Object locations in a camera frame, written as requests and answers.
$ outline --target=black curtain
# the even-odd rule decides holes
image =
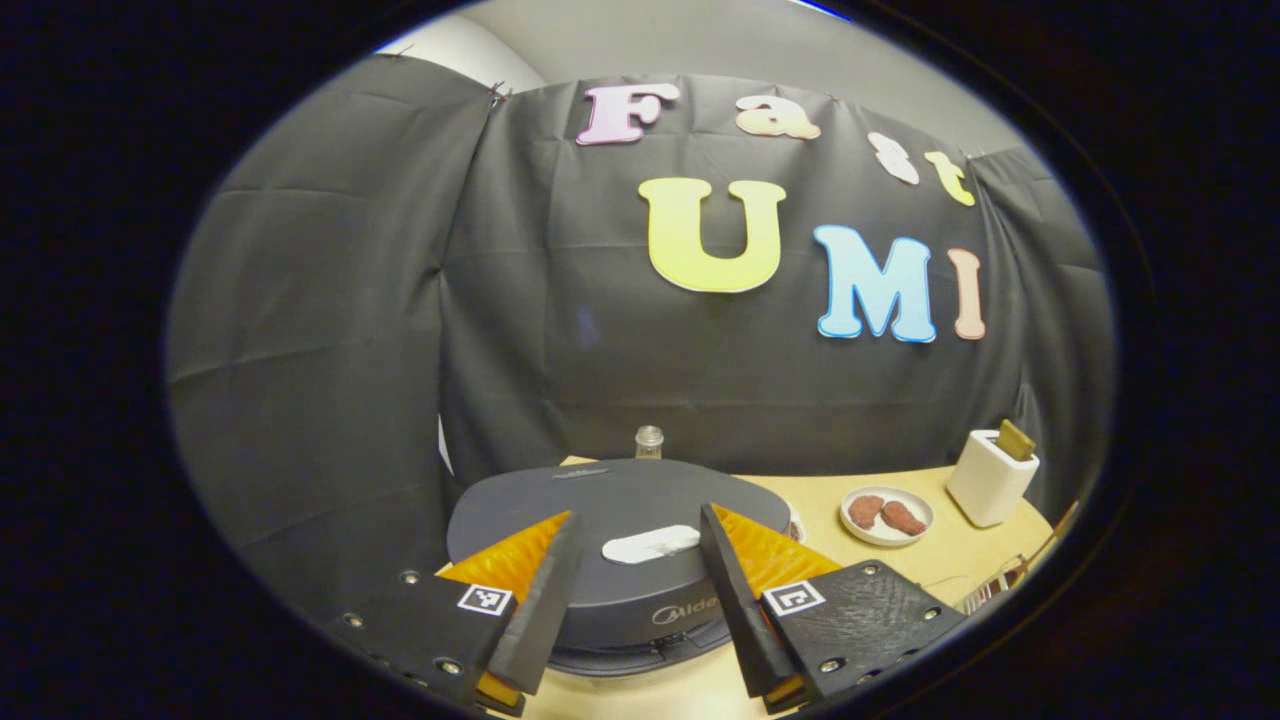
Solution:
[[[585,90],[641,82],[681,91],[644,138],[575,143]],[[820,137],[744,133],[748,95],[800,104]],[[1050,520],[1101,465],[1105,274],[1030,152],[968,159],[847,100],[746,79],[599,78],[494,102],[431,63],[369,58],[252,147],[192,238],[168,336],[179,445],[225,539],[306,615],[443,564],[468,484],[625,456],[643,424],[669,457],[805,475],[954,462],[969,430],[1010,416],[1039,445],[1028,498]],[[905,147],[919,184],[884,172],[869,132]],[[975,205],[943,190],[931,151]],[[783,187],[773,278],[718,295],[659,277],[637,187],[663,177],[712,184],[701,237],[726,258],[745,247],[728,183]],[[819,334],[820,224],[856,229],[882,266],[896,238],[929,247],[933,342]],[[951,329],[950,249],[982,263],[982,340]]]

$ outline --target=wooden table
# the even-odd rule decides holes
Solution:
[[[567,457],[564,465],[591,462]],[[877,559],[947,605],[955,606],[979,583],[1007,566],[1018,553],[1030,555],[1052,528],[1025,500],[1019,500],[1005,523],[975,528],[947,495],[951,466],[812,478],[740,475],[777,493],[799,512],[805,544],[841,565]],[[904,547],[865,543],[840,521],[840,501],[864,486],[893,486],[927,500],[933,525],[919,541]],[[781,712],[781,717],[792,711]],[[493,712],[499,717],[507,717]],[[732,643],[705,655],[640,675],[584,678],[548,667],[536,696],[529,696],[525,720],[703,720],[705,717],[771,717],[759,698],[746,696]]]

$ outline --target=white plate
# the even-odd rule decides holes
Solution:
[[[854,503],[855,500],[864,495],[876,495],[884,498],[884,502],[899,501],[915,515],[915,519],[924,523],[924,532],[918,536],[909,536],[902,530],[890,528],[884,524],[884,518],[876,515],[876,524],[872,529],[864,530],[854,524],[849,519],[849,506]],[[897,547],[902,544],[911,544],[913,542],[929,534],[929,528],[933,527],[933,506],[925,502],[925,500],[918,495],[906,492],[901,488],[891,488],[882,486],[872,486],[865,488],[858,488],[845,496],[845,500],[840,502],[840,521],[845,524],[845,529],[854,533],[854,537],[864,539],[872,544],[883,544],[888,547]]]

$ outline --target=letter m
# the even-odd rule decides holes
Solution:
[[[858,337],[863,323],[854,315],[855,299],[861,305],[872,334],[879,337],[893,320],[893,337],[905,342],[933,342],[937,331],[929,320],[929,249],[918,240],[900,237],[888,251],[884,269],[858,231],[845,225],[819,225],[813,237],[827,249],[831,286],[827,314],[818,332],[827,337]]]

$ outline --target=small glass jar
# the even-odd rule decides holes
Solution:
[[[645,425],[636,432],[636,459],[662,460],[662,428]]]

